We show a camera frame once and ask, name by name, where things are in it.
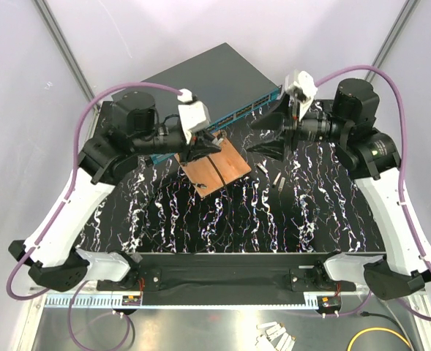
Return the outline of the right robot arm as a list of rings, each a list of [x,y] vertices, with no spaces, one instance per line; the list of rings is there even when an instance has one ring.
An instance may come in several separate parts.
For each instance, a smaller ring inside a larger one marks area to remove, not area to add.
[[[282,161],[301,141],[327,142],[360,189],[380,231],[385,253],[354,256],[332,252],[313,269],[313,281],[322,290],[338,282],[365,284],[380,299],[409,296],[431,282],[431,246],[417,227],[410,228],[410,203],[398,185],[403,159],[394,141],[374,127],[380,102],[370,83],[342,80],[331,109],[308,110],[306,91],[295,87],[282,95],[272,112],[252,122],[252,129],[275,136],[248,150]]]

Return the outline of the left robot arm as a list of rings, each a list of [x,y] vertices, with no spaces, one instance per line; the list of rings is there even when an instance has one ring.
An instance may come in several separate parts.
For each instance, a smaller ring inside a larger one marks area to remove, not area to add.
[[[137,254],[90,252],[74,247],[75,239],[97,206],[134,170],[141,156],[177,154],[187,164],[220,152],[208,131],[209,110],[184,89],[178,97],[173,126],[158,121],[154,97],[123,91],[100,109],[107,124],[88,139],[63,194],[42,224],[25,241],[13,241],[10,254],[29,267],[41,287],[66,292],[84,281],[108,281],[130,290],[138,284]]]

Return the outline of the silver SFP module plug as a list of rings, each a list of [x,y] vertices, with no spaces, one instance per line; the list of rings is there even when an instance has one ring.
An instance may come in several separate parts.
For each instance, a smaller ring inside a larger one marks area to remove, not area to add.
[[[214,143],[219,146],[221,142],[224,140],[224,137],[222,135],[218,135],[214,141]]]

